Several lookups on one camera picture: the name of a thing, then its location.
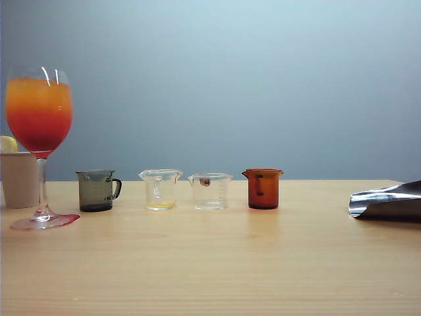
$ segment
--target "dark gray beaker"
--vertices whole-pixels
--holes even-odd
[[[120,195],[121,181],[112,178],[113,170],[76,171],[79,180],[79,208],[83,212],[111,209],[112,201]],[[112,182],[116,182],[114,193]]]

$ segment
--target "brown glass pitcher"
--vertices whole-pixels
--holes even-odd
[[[279,202],[279,177],[282,170],[271,168],[246,169],[242,174],[249,179],[249,207],[275,209]]]

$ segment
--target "small beaker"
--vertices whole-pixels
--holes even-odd
[[[220,172],[198,173],[187,178],[193,188],[196,209],[225,209],[226,194],[232,176]]]
[[[122,183],[112,178],[113,170],[76,171],[79,180],[79,208],[83,212],[111,209],[112,201],[120,195]],[[114,193],[112,183],[116,182]]]
[[[279,204],[279,177],[282,170],[272,168],[246,169],[242,174],[249,179],[249,207],[275,209]]]
[[[176,169],[149,169],[139,173],[146,182],[146,207],[155,211],[175,207],[174,187],[182,174]]]

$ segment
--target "white cup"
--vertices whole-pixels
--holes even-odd
[[[1,154],[1,183],[8,208],[37,206],[39,203],[38,167],[29,152]]]

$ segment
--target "cocktail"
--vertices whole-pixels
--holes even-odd
[[[6,90],[6,117],[17,140],[37,159],[39,206],[29,219],[14,222],[22,230],[70,224],[80,216],[60,215],[48,206],[45,167],[48,156],[66,138],[72,125],[72,97],[63,71],[49,73],[45,67],[14,68]]]

